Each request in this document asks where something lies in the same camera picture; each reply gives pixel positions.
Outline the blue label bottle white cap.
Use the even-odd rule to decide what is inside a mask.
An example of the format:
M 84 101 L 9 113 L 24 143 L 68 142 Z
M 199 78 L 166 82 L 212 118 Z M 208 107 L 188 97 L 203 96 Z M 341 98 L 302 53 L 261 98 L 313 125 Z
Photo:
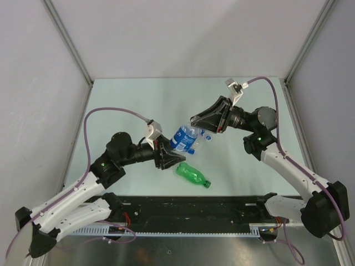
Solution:
M 195 140 L 204 133 L 203 129 L 182 125 L 170 139 L 170 144 L 177 152 L 187 152 Z

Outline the green plastic bottle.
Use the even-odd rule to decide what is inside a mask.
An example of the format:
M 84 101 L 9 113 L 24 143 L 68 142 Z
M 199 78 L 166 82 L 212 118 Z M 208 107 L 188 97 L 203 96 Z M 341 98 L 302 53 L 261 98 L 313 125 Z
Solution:
M 175 173 L 192 184 L 209 188 L 211 182 L 197 169 L 193 168 L 186 162 L 181 162 L 175 170 Z

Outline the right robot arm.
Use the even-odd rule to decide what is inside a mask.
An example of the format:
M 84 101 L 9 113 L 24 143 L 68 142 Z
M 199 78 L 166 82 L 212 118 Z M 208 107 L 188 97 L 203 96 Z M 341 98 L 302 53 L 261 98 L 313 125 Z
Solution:
M 221 96 L 208 109 L 191 117 L 191 126 L 217 133 L 228 127 L 251 132 L 244 137 L 245 151 L 281 175 L 301 196 L 288 198 L 268 193 L 259 200 L 256 217 L 269 222 L 274 217 L 301 222 L 315 237 L 322 238 L 350 217 L 345 185 L 331 183 L 299 165 L 282 149 L 272 130 L 277 128 L 277 112 L 262 106 L 253 112 L 233 106 Z

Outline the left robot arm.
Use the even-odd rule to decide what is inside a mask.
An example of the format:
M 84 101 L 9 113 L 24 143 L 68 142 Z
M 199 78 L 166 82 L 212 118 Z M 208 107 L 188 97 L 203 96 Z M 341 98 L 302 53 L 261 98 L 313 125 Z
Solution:
M 153 160 L 165 170 L 186 160 L 174 152 L 170 141 L 160 135 L 151 145 L 136 145 L 126 132 L 113 135 L 105 152 L 90 166 L 88 173 L 55 197 L 34 209 L 20 208 L 16 213 L 17 229 L 32 226 L 28 251 L 39 258 L 68 234 L 101 220 L 115 222 L 123 215 L 119 197 L 105 190 L 125 175 L 124 166 Z

